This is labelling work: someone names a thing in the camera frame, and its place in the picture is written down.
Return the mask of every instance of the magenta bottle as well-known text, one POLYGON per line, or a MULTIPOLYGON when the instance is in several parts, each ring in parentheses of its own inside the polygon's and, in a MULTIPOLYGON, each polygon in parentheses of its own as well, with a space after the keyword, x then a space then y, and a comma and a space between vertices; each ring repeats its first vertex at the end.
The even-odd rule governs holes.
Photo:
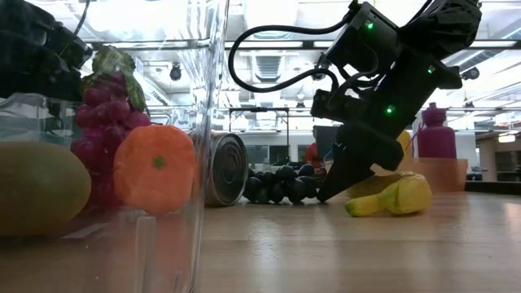
POLYGON ((447 111, 430 103, 422 112, 422 119, 426 127, 418 132, 418 156, 456 159, 456 134, 454 129, 443 126, 447 111))

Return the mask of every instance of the ceiling light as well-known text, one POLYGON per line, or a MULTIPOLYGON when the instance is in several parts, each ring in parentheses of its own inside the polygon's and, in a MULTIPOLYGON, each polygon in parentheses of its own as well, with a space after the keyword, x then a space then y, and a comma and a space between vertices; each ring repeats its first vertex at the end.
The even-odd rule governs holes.
POLYGON ((313 47, 317 49, 328 49, 331 45, 333 45, 333 41, 313 42, 313 47))
POLYGON ((501 133, 501 134, 499 134, 499 136, 515 135, 515 134, 517 134, 517 133, 519 133, 519 131, 513 130, 513 131, 509 131, 509 132, 501 133))
POLYGON ((228 15, 243 15, 244 9, 242 4, 232 4, 228 6, 228 15))
POLYGON ((298 7, 296 0, 248 0, 244 2, 244 19, 248 28, 267 24, 295 25, 298 7))
POLYGON ((90 5, 88 20, 90 27, 99 32, 123 33, 136 29, 143 34, 153 34, 160 28, 186 23, 186 8, 172 9, 172 6, 163 1, 139 0, 132 1, 131 5, 126 0, 96 1, 90 5), (125 13, 114 13, 123 8, 125 13))
POLYGON ((286 52, 286 51, 249 51, 249 52, 239 52, 239 56, 241 57, 285 57, 292 56, 296 57, 299 55, 299 52, 286 52))
POLYGON ((508 41, 508 40, 497 40, 497 41, 474 41, 470 48, 476 47, 501 47, 501 48, 509 48, 514 46, 516 41, 508 41))
POLYGON ((499 142, 515 142, 515 136, 514 135, 502 135, 499 138, 497 138, 499 142))
MULTIPOLYGON (((234 45, 233 42, 226 42, 225 48, 229 49, 234 45)), ((254 41, 254 42, 242 42, 239 48, 300 48, 302 42, 289 42, 289 41, 254 41)))

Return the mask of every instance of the green leaf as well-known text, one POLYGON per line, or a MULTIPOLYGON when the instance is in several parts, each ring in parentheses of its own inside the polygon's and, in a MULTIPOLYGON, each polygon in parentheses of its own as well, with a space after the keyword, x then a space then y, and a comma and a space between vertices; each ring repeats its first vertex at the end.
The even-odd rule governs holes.
POLYGON ((103 46, 92 60, 92 70, 99 74, 110 74, 118 70, 126 74, 134 72, 135 68, 132 57, 114 46, 103 46))
POLYGON ((134 109, 143 111, 147 107, 147 101, 145 100, 145 93, 141 85, 134 78, 134 75, 125 74, 126 88, 129 92, 129 99, 134 109))
POLYGON ((95 82, 98 75, 96 73, 92 73, 86 77, 81 78, 80 82, 80 94, 83 94, 85 90, 90 88, 95 82))

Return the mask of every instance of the metal pole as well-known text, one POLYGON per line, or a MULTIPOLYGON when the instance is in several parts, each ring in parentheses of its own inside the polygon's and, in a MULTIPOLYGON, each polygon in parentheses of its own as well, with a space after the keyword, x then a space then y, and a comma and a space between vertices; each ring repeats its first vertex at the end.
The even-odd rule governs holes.
POLYGON ((291 158, 290 150, 290 111, 286 110, 286 144, 287 144, 287 156, 291 158))

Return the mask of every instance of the metal can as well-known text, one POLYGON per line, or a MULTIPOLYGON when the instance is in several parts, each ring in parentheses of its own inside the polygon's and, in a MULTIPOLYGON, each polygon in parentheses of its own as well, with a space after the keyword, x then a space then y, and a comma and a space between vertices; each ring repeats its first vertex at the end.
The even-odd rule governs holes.
POLYGON ((233 133, 212 133, 207 206, 229 207, 243 196, 247 180, 247 152, 243 140, 233 133))

